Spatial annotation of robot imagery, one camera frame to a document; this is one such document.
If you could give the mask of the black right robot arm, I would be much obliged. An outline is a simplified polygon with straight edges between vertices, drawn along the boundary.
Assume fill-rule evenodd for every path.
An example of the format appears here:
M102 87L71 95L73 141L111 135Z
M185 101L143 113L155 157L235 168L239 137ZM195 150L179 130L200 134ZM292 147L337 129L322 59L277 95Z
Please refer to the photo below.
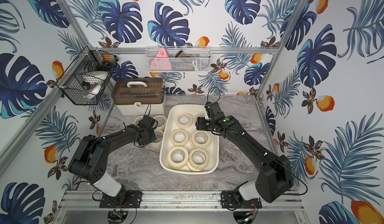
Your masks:
M259 171L255 188L264 201L272 203L293 187L289 159L284 155L278 157L263 147L232 116L216 123L212 119L199 117L196 128L198 131L211 132L228 139L248 157Z

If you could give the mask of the white plastic storage tray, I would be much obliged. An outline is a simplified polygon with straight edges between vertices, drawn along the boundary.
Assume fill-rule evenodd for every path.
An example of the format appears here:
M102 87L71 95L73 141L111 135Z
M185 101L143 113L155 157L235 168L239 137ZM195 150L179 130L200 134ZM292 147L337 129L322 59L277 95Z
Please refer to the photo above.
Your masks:
M202 172L192 172L188 168L187 164L180 170L172 170L167 162L167 155L169 151L175 147L171 143L171 134L174 130L179 129L176 125L176 116L180 113L188 113L192 116L193 118L193 123L192 126L185 131L188 132L189 134L189 141L187 145L184 147L188 150L188 153L195 149L192 144L191 144L191 136L192 134L197 131L196 129L196 121L198 117L206 117L206 111L203 105L193 105L193 104L184 104L184 105L176 105L170 109L170 112L168 114L168 119L166 123L166 127L164 130L164 136L163 136L163 141L161 145L161 150L160 150L160 164L161 166L173 173L178 173L178 174L186 174L186 175L204 175L204 174L210 174L213 171L216 170L219 164L219 137L213 135L212 133L208 132L211 136L211 143L210 145L204 149L208 155L209 155L209 164L205 168L204 171Z

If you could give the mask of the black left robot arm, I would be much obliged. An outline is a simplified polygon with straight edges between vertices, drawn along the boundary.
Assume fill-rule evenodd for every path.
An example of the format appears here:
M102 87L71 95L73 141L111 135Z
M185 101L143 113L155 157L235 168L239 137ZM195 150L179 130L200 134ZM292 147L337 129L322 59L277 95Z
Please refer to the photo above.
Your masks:
M135 125L103 137L86 136L75 151L68 170L106 196L115 198L123 192L123 186L107 173L109 155L127 144L144 147L155 140L153 128Z

